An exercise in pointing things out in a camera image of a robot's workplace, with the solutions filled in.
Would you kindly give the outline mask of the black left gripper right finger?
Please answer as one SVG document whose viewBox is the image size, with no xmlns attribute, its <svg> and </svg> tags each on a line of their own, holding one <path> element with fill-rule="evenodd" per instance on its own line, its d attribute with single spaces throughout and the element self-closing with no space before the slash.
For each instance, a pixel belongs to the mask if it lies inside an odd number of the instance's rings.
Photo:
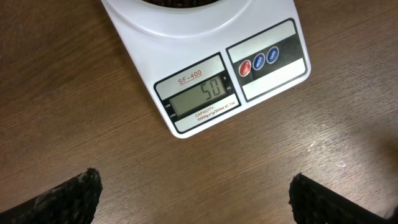
<svg viewBox="0 0 398 224">
<path fill-rule="evenodd" d="M 299 173 L 290 183 L 289 204 L 297 224 L 385 224 L 389 220 Z"/>
</svg>

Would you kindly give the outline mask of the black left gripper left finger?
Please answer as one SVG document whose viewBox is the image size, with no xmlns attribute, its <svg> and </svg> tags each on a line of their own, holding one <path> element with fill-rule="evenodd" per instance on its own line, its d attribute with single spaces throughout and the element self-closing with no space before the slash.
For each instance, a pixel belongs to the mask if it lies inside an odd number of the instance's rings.
<svg viewBox="0 0 398 224">
<path fill-rule="evenodd" d="M 89 168 L 66 182 L 1 212 L 1 223 L 90 224 L 103 186 L 98 170 Z"/>
</svg>

